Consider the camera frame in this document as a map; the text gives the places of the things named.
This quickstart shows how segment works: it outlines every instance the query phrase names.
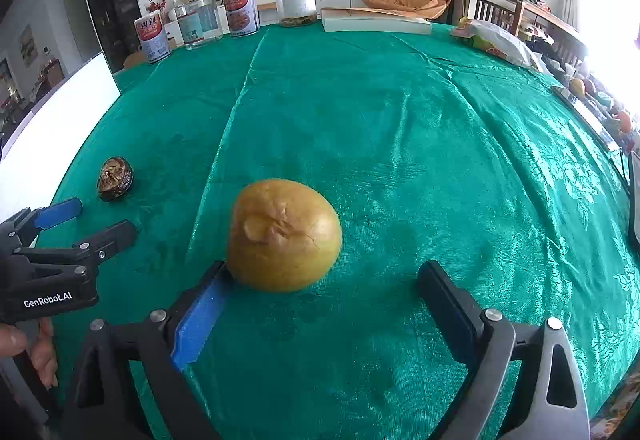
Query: can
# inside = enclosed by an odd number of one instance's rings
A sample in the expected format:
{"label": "can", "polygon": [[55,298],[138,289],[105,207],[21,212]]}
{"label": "can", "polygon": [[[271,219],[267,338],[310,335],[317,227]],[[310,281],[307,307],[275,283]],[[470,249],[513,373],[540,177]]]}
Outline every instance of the can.
{"label": "can", "polygon": [[166,36],[160,11],[156,10],[146,16],[142,16],[133,24],[136,27],[138,39],[146,55],[147,62],[155,63],[171,54],[169,38]]}
{"label": "can", "polygon": [[255,0],[222,0],[225,4],[226,20],[232,36],[246,36],[260,29],[258,7]]}

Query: wrinkled fruit skin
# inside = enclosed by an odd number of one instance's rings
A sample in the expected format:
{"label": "wrinkled fruit skin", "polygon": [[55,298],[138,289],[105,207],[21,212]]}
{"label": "wrinkled fruit skin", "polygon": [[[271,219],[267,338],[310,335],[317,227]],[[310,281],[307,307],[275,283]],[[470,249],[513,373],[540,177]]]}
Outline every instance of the wrinkled fruit skin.
{"label": "wrinkled fruit skin", "polygon": [[341,245],[340,220],[321,194],[290,180],[263,180],[236,198],[226,263],[253,289],[293,292],[324,276]]}

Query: can label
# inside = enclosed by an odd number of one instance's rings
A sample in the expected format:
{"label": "can label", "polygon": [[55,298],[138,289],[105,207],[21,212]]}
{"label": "can label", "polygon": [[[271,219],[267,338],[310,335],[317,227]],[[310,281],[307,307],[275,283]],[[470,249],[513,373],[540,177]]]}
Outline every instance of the can label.
{"label": "can label", "polygon": [[252,34],[260,27],[255,0],[222,0],[232,36]]}
{"label": "can label", "polygon": [[160,13],[140,18],[135,21],[134,26],[149,63],[156,62],[171,54],[169,39],[166,36]]}
{"label": "can label", "polygon": [[178,16],[178,26],[184,43],[195,43],[204,40],[204,31],[202,30],[198,11]]}

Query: green tablecloth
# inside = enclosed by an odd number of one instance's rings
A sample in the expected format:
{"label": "green tablecloth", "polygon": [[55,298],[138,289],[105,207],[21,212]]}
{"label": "green tablecloth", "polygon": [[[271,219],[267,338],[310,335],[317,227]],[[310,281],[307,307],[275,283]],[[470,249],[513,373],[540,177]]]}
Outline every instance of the green tablecloth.
{"label": "green tablecloth", "polygon": [[[314,286],[242,289],[226,306],[185,372],[223,438],[427,436],[465,376],[414,291],[432,258],[481,306],[532,324],[559,317],[595,413],[640,344],[628,197],[549,91],[551,77],[468,48],[449,29],[271,26],[118,75],[122,96],[56,195],[79,197],[84,211],[40,245],[122,218],[140,235],[100,269],[97,306],[54,320],[62,387],[91,319],[130,322],[169,306],[224,258],[240,189],[280,177],[334,205],[344,245]],[[95,182],[112,155],[129,160],[135,180],[107,204]],[[140,370],[136,379],[162,435]]]}

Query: book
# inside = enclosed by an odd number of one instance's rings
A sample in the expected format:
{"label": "book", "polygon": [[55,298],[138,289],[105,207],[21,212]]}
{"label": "book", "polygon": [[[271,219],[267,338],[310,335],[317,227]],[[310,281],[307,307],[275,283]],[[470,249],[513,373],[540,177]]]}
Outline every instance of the book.
{"label": "book", "polygon": [[378,32],[411,32],[430,34],[431,24],[413,13],[367,8],[322,8],[325,32],[367,30]]}

